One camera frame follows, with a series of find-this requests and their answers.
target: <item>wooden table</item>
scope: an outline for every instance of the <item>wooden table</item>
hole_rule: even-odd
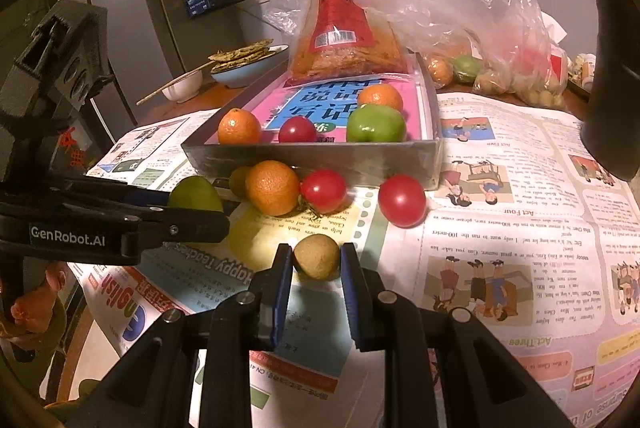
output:
[[[438,93],[471,92],[471,88],[471,85],[468,84],[454,83],[438,90]],[[214,82],[210,78],[208,80],[205,78],[205,84],[200,90],[199,95],[184,103],[167,101],[161,106],[152,108],[149,113],[145,115],[142,122],[140,122],[140,125],[152,124],[158,121],[164,121],[164,119],[180,117],[180,115],[196,112],[198,110],[221,108],[242,90],[244,90],[244,88],[227,88],[226,86]],[[565,90],[563,95],[564,100],[566,101],[567,111],[575,115],[581,121],[584,121],[587,112],[587,101],[578,97],[571,90]],[[490,97],[500,101],[513,103],[518,106],[526,106],[526,104],[511,93]]]

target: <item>gray tray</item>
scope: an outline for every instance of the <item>gray tray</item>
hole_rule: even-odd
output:
[[[301,178],[315,170],[328,169],[340,173],[348,186],[377,187],[387,177],[404,173],[417,179],[424,189],[436,189],[443,151],[438,100],[422,58],[417,56],[417,61],[422,71],[426,104],[430,107],[433,140],[402,143],[206,144],[229,110],[253,109],[257,101],[279,85],[278,78],[287,66],[283,61],[212,115],[182,143],[182,148],[197,172],[210,180],[226,179],[237,167],[254,166],[271,159],[293,167]]]

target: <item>flatbread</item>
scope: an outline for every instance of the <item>flatbread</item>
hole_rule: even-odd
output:
[[[226,72],[233,68],[238,68],[240,66],[245,66],[247,64],[251,64],[252,62],[260,61],[261,59],[270,58],[275,55],[276,50],[259,50],[258,52],[254,52],[251,56],[246,56],[245,58],[236,59],[236,61],[228,61],[222,64],[217,64],[211,69],[211,74],[220,74],[221,72]]]
[[[236,61],[267,48],[271,43],[273,43],[273,40],[262,40],[260,42],[253,43],[252,45],[243,46],[242,48],[231,50],[229,52],[219,52],[213,56],[209,56],[209,59],[211,61],[219,61],[222,63]]]

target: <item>barcode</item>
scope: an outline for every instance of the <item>barcode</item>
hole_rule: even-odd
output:
[[[352,30],[330,30],[316,38],[316,48],[340,45],[341,43],[355,43],[356,41],[356,33]]]

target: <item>mandarin orange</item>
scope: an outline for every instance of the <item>mandarin orange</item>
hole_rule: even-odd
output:
[[[298,205],[300,180],[296,172],[277,161],[263,161],[247,173],[245,182],[249,201],[264,215],[279,217]]]
[[[390,84],[372,84],[358,94],[358,104],[382,104],[402,111],[402,96]]]
[[[218,125],[219,144],[255,144],[262,129],[255,115],[241,108],[232,108]]]

